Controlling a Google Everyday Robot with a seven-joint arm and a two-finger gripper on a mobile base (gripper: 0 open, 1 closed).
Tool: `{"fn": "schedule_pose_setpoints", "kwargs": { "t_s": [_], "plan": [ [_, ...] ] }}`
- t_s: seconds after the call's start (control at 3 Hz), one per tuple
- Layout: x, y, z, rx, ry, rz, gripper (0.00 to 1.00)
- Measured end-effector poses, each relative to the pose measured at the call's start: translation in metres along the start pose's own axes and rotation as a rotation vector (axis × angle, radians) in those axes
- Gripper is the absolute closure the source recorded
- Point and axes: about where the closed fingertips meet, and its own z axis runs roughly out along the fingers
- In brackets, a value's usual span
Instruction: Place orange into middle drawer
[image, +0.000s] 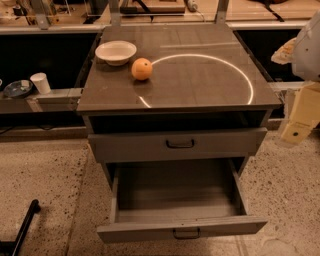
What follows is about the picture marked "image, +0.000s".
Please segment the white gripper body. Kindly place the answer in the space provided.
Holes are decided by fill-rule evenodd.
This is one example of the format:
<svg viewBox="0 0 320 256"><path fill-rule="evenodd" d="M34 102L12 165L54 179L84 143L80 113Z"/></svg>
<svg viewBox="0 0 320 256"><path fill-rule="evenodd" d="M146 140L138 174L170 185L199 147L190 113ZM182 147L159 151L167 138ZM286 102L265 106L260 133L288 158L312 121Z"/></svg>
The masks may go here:
<svg viewBox="0 0 320 256"><path fill-rule="evenodd" d="M296 37L292 72L305 81L320 81L320 10L313 15Z"/></svg>

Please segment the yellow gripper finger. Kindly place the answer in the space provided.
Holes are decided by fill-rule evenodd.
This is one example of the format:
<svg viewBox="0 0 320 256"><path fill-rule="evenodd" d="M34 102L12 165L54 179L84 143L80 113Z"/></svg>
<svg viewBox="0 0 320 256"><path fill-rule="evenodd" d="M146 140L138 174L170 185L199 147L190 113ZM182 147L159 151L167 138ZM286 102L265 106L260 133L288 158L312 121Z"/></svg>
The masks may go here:
<svg viewBox="0 0 320 256"><path fill-rule="evenodd" d="M295 47L295 38L290 39L282 45L271 56L271 61L277 64L285 65L292 62L293 50Z"/></svg>
<svg viewBox="0 0 320 256"><path fill-rule="evenodd" d="M305 82L295 93L289 117L282 125L280 140L296 146L320 123L320 83Z"/></svg>

